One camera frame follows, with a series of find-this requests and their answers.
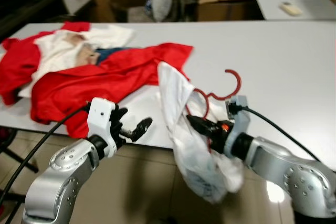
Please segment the tiled floor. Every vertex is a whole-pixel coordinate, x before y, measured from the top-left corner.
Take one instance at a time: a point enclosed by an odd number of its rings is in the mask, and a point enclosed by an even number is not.
[[[41,134],[19,132],[11,149],[25,156],[40,138]],[[53,136],[35,155],[34,162],[44,171],[52,154],[72,142],[67,137]],[[5,154],[0,155],[0,188],[17,166]],[[24,169],[13,191],[25,194],[36,176]],[[146,224],[168,216],[178,224],[294,223],[289,197],[279,203],[277,197],[274,200],[269,195],[271,187],[266,181],[248,170],[245,178],[239,193],[229,194],[223,203],[213,206],[188,189],[171,151],[126,145],[113,158],[102,160],[82,187],[70,223]],[[13,224],[21,223],[22,211],[23,206]]]

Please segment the blue garment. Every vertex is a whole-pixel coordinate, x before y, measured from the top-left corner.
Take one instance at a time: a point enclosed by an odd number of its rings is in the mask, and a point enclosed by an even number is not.
[[[144,11],[149,17],[153,17],[152,0],[147,0],[145,3]]]
[[[115,47],[115,48],[109,48],[109,49],[97,49],[96,52],[100,53],[100,56],[98,57],[96,65],[101,64],[104,60],[110,57],[115,52],[130,49],[130,47]]]

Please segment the white cloth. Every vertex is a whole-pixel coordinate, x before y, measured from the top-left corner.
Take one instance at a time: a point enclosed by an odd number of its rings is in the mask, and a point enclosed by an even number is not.
[[[85,40],[78,45],[73,45],[65,41],[69,33],[84,36]],[[89,45],[93,50],[123,47],[132,39],[134,33],[133,29],[108,25],[105,29],[92,28],[80,33],[58,30],[51,35],[36,39],[34,44],[40,50],[40,64],[37,71],[32,75],[32,82],[21,89],[18,96],[32,97],[31,90],[34,84],[46,73],[75,67],[78,52],[84,45]]]
[[[193,92],[194,86],[175,68],[165,62],[158,66],[161,106],[176,164],[187,185],[205,200],[220,202],[227,192],[237,192],[244,181],[244,166],[237,158],[229,159],[208,151],[206,138],[187,121],[185,105],[192,115],[203,116],[205,101]],[[227,120],[225,104],[209,101],[211,121]]]

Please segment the robotic arm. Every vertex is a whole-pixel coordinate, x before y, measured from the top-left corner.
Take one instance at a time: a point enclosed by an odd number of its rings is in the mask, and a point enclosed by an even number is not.
[[[249,115],[235,106],[247,106],[246,97],[227,102],[230,121],[217,123],[187,116],[192,127],[212,140],[211,148],[228,157],[238,157],[266,180],[279,185],[292,198],[297,224],[336,223],[336,174],[321,162],[302,159],[262,137],[246,134]],[[28,190],[23,224],[69,223],[76,197],[104,157],[112,157],[124,142],[139,139],[152,123],[141,121],[136,129],[122,129],[121,117],[127,109],[94,98],[88,116],[87,140],[79,140],[58,151],[47,170]]]
[[[104,157],[112,157],[125,143],[120,135],[138,140],[152,123],[141,121],[126,131],[119,121],[127,109],[101,98],[94,98],[89,111],[88,139],[81,139],[53,155],[49,167],[30,186],[23,213],[23,224],[69,223],[81,186]]]
[[[230,121],[213,123],[188,115],[192,127],[212,140],[211,148],[238,157],[262,178],[280,186],[292,198],[297,224],[336,223],[336,174],[321,162],[294,156],[288,149],[262,137],[247,135],[250,121],[244,96],[226,103]]]

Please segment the red hanger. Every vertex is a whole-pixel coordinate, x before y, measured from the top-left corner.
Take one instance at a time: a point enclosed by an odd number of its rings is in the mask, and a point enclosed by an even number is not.
[[[203,96],[203,98],[204,98],[204,100],[205,100],[206,110],[205,110],[205,114],[204,114],[204,116],[203,116],[203,120],[206,119],[206,116],[207,116],[208,113],[209,113],[209,99],[208,99],[209,97],[213,97],[213,98],[215,98],[215,99],[218,100],[218,101],[224,101],[224,100],[229,99],[230,97],[236,95],[236,94],[239,92],[239,90],[240,90],[240,88],[241,88],[241,86],[242,86],[242,85],[241,85],[241,77],[240,77],[240,75],[239,75],[235,70],[232,70],[232,69],[226,69],[225,72],[226,72],[226,73],[231,73],[231,74],[233,74],[233,75],[236,77],[236,80],[237,80],[237,87],[236,87],[236,89],[235,89],[231,94],[226,95],[226,96],[224,96],[224,97],[218,97],[215,93],[212,93],[212,92],[211,92],[211,93],[209,93],[209,94],[205,94],[204,91],[202,91],[201,89],[198,89],[198,88],[195,88],[195,89],[194,89],[194,91],[200,93],[201,96]],[[185,105],[185,109],[186,109],[187,113],[190,115],[191,113],[190,113],[190,110],[189,110],[189,108],[188,108],[187,105]],[[210,140],[210,138],[208,137],[208,138],[207,138],[207,146],[208,146],[208,150],[209,150],[209,152],[211,152],[210,145],[211,145],[211,140]]]

